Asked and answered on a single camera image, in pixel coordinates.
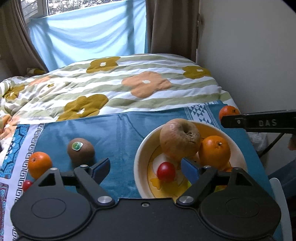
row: window pane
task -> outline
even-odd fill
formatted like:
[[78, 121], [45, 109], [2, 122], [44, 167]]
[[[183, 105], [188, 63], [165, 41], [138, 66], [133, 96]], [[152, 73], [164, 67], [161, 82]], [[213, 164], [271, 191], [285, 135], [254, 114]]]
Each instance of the window pane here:
[[38, 12], [37, 0], [23, 0], [22, 11], [25, 19], [36, 14]]
[[49, 15], [120, 0], [48, 0]]

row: tree foliage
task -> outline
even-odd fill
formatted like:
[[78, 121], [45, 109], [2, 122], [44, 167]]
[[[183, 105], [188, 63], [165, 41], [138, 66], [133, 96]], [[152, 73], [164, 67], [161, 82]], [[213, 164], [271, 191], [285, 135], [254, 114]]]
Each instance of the tree foliage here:
[[49, 15], [120, 0], [48, 0]]

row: brown curtain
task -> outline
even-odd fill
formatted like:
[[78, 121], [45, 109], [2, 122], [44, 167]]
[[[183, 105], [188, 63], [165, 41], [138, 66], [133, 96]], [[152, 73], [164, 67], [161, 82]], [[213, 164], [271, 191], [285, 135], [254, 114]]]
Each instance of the brown curtain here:
[[48, 71], [27, 33], [20, 0], [0, 8], [0, 54], [14, 76], [24, 76], [28, 67]]
[[146, 0], [148, 51], [195, 62], [199, 0]]

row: hand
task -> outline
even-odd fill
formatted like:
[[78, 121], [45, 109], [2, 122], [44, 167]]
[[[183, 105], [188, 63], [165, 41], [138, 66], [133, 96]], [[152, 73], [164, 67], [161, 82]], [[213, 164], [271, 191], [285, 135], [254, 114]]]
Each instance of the hand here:
[[296, 150], [296, 135], [292, 135], [289, 144], [288, 144], [289, 150]]

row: curtain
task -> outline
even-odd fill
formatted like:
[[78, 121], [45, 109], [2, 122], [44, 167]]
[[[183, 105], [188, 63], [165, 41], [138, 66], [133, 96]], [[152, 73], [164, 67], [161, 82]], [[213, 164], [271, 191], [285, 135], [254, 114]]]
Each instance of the curtain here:
[[20, 0], [9, 0], [0, 8], [0, 54], [13, 75], [26, 75], [27, 68], [47, 68], [31, 43]]
[[148, 52], [195, 62], [199, 0], [146, 0]]
[[31, 40], [48, 69], [108, 56], [145, 51], [145, 0], [86, 7], [28, 24]]

